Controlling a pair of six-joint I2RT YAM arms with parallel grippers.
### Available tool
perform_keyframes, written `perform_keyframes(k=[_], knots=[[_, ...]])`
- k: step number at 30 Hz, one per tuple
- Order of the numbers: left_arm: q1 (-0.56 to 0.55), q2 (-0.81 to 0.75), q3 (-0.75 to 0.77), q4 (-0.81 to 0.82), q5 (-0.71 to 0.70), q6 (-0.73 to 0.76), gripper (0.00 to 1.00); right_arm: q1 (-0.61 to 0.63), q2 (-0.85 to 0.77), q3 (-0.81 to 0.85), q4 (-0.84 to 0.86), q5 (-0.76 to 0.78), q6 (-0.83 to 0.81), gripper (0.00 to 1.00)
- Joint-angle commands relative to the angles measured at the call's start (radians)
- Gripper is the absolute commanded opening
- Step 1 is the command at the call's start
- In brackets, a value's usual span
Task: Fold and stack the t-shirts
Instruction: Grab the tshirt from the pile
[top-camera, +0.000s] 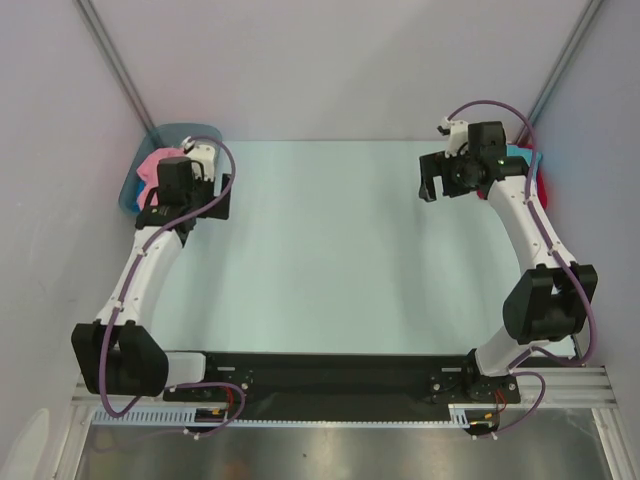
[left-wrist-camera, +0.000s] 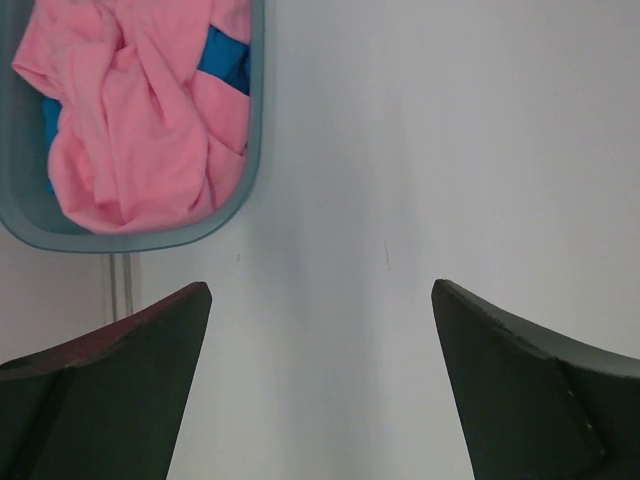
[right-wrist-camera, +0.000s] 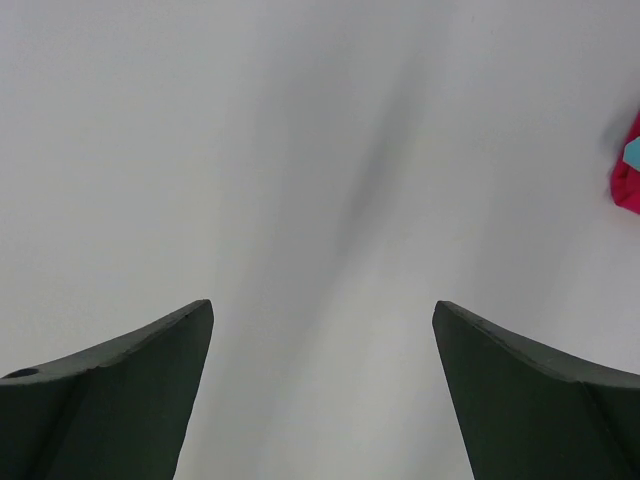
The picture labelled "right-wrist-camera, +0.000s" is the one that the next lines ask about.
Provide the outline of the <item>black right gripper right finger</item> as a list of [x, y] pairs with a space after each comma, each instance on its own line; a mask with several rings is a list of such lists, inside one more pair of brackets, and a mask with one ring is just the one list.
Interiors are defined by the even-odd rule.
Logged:
[[432, 325], [475, 478], [638, 478], [638, 375], [450, 301], [436, 304]]

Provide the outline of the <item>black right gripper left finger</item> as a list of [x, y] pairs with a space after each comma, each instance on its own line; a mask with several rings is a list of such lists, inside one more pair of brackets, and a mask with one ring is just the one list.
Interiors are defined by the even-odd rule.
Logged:
[[171, 479], [214, 325], [208, 300], [1, 379], [4, 479]]

